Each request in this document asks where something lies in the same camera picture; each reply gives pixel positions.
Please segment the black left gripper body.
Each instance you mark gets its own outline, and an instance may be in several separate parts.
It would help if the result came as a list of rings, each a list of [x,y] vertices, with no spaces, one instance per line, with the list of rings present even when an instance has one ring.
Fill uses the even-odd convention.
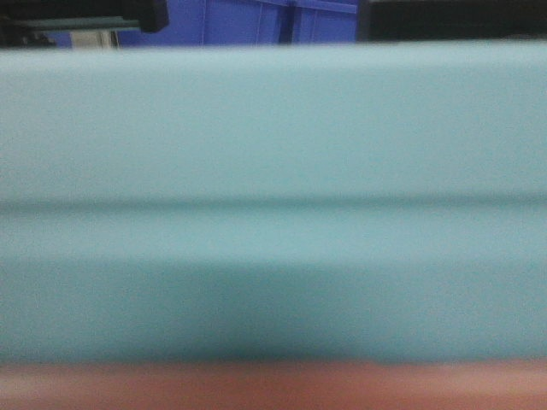
[[[33,31],[138,29],[159,32],[169,23],[166,1],[2,1],[1,23]]]

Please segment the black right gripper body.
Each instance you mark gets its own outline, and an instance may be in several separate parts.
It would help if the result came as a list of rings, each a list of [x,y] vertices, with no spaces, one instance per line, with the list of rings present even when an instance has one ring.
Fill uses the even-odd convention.
[[[546,38],[546,2],[361,1],[357,40]]]

